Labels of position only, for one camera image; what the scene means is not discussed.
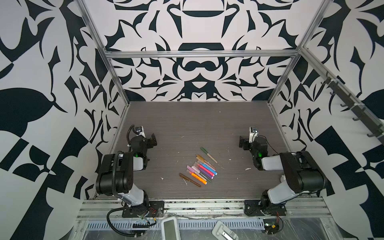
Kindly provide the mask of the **beige fountain pen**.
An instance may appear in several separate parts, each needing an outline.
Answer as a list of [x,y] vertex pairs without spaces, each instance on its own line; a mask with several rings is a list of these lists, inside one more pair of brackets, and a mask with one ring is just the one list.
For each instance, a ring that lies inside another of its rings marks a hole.
[[208,156],[212,161],[214,161],[215,163],[218,163],[218,161],[217,161],[213,156],[211,156],[209,153],[207,153],[207,156]]

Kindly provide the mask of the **blue highlighter marker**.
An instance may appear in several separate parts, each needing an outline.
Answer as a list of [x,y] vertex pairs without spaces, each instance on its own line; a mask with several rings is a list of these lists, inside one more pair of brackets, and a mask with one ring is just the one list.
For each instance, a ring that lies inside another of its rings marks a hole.
[[211,173],[213,173],[213,175],[215,175],[215,176],[217,175],[217,172],[215,170],[213,170],[212,168],[210,168],[208,165],[201,163],[201,166],[204,167],[205,169],[207,169],[208,171],[210,171]]

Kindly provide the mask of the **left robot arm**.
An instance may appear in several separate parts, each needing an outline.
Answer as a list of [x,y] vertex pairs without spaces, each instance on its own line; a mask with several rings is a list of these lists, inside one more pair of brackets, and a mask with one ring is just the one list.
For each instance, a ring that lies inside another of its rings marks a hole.
[[157,145],[154,134],[146,137],[143,126],[131,125],[127,132],[127,152],[105,155],[96,180],[99,195],[114,196],[128,207],[147,207],[147,193],[134,184],[134,172],[148,166],[148,150]]

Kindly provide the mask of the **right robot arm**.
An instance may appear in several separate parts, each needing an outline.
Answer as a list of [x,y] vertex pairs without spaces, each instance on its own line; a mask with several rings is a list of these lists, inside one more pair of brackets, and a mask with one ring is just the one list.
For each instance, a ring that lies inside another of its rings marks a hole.
[[328,179],[307,151],[284,152],[268,156],[268,141],[251,134],[240,137],[239,147],[250,151],[253,164],[259,171],[283,171],[281,182],[265,190],[260,200],[245,200],[247,216],[286,214],[286,203],[302,194],[314,194],[325,189]]

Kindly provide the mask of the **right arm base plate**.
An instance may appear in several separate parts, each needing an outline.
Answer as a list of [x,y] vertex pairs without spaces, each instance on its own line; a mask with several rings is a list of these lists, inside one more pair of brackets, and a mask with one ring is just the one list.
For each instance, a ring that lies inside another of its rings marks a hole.
[[269,201],[245,200],[244,214],[254,216],[286,216],[286,204],[272,204]]

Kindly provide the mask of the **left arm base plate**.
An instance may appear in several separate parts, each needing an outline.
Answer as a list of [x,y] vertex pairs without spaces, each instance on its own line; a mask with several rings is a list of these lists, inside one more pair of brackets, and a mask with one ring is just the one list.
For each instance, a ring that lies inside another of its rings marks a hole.
[[165,202],[164,201],[149,201],[141,205],[126,207],[123,210],[123,218],[136,218],[138,216],[144,216],[149,218],[161,217],[164,213]]

